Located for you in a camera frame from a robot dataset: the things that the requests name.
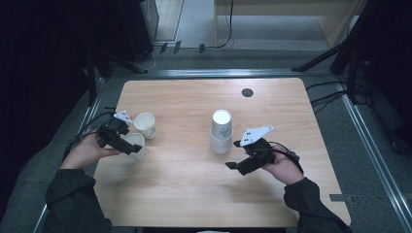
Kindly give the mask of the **person's right hand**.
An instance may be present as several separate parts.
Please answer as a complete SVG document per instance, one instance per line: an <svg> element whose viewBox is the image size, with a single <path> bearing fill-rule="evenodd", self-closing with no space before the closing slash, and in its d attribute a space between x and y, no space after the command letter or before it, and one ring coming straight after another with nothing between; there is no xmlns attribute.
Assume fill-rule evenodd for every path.
<svg viewBox="0 0 412 233"><path fill-rule="evenodd" d="M297 166L283 154L274 152L273 157L275 158L274 162L267 163L262 169L270 173L277 181L291 185L304 179Z"/></svg>

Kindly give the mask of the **person's left hand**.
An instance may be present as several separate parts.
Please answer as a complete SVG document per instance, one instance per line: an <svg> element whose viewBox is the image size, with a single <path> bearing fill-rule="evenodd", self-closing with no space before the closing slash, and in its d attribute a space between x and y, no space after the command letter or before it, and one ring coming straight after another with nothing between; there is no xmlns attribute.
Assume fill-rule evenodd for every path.
<svg viewBox="0 0 412 233"><path fill-rule="evenodd" d="M115 149L100 148L97 143L95 133L87 135L76 144L66 158L63 160L61 169L84 169L94 164L101 158L119 155L120 152Z"/></svg>

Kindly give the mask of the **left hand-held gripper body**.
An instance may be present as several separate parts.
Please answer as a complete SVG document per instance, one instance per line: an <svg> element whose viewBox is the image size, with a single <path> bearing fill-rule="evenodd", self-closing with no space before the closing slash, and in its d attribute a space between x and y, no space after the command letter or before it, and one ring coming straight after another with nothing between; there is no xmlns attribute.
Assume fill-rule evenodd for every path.
<svg viewBox="0 0 412 233"><path fill-rule="evenodd" d="M106 123L103 123L96 130L99 147L105 148L109 145L113 149L120 151L121 146L124 143L128 143L121 136L128 134L131 122L132 120L126 111L114 113Z"/></svg>

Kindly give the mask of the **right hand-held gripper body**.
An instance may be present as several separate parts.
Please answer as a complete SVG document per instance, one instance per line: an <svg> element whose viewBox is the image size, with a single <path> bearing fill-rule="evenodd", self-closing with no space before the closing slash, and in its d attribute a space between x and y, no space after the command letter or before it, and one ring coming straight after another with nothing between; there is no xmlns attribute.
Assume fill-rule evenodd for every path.
<svg viewBox="0 0 412 233"><path fill-rule="evenodd" d="M273 126L246 129L240 147L243 148L248 158L238 164L238 171L247 175L263 167L267 163L273 163L273 148L264 139L264 136L274 129Z"/></svg>

